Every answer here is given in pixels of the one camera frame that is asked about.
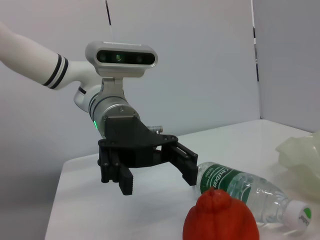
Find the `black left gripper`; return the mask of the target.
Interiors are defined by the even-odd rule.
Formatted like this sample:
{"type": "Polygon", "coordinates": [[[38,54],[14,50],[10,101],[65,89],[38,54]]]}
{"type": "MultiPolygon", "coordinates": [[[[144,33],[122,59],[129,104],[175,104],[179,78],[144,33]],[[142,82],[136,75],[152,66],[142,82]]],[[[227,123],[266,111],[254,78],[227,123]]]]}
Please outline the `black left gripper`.
{"type": "Polygon", "coordinates": [[[198,155],[177,143],[173,135],[151,132],[137,117],[107,117],[104,139],[98,141],[101,182],[118,183],[123,195],[133,194],[133,174],[129,168],[145,168],[170,162],[189,186],[198,176],[198,155]]]}

